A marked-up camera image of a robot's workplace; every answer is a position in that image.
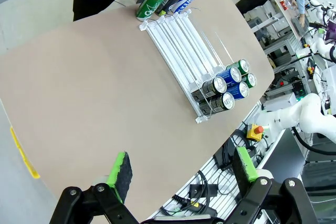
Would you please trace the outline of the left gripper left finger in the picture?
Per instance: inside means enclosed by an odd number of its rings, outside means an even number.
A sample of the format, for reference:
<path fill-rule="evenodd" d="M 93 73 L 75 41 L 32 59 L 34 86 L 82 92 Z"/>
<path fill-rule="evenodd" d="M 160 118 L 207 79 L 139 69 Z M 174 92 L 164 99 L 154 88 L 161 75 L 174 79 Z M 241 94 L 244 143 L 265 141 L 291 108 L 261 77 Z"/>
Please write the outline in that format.
<path fill-rule="evenodd" d="M 120 152 L 105 182 L 84 191 L 75 186 L 63 190 L 50 223 L 91 223 L 97 216 L 107 223 L 138 223 L 124 205 L 132 176 L 129 154 Z"/>

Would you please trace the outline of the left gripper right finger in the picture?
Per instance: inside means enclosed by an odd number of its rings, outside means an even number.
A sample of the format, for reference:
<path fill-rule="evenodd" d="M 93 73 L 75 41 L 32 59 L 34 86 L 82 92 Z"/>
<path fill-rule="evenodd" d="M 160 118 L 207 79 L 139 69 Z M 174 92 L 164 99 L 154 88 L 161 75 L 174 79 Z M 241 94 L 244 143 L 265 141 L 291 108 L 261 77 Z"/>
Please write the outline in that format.
<path fill-rule="evenodd" d="M 262 210 L 273 211 L 279 223 L 318 223 L 301 180 L 282 183 L 260 176 L 245 147 L 237 147 L 232 161 L 241 200 L 226 223 L 254 223 Z"/>

